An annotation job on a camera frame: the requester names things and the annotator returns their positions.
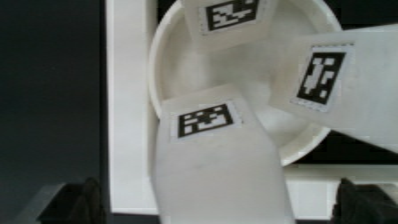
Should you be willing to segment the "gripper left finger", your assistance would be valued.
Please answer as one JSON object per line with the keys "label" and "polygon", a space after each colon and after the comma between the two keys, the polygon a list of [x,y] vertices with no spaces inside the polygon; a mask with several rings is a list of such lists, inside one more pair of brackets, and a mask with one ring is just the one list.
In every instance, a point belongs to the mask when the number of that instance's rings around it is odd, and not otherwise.
{"label": "gripper left finger", "polygon": [[98,180],[46,185],[11,224],[107,224]]}

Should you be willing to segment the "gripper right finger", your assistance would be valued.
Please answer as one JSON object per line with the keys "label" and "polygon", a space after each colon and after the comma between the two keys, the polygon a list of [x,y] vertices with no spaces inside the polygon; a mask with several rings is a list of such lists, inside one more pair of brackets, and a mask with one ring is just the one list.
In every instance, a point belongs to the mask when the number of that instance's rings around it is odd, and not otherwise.
{"label": "gripper right finger", "polygon": [[330,224],[398,224],[398,185],[341,179]]}

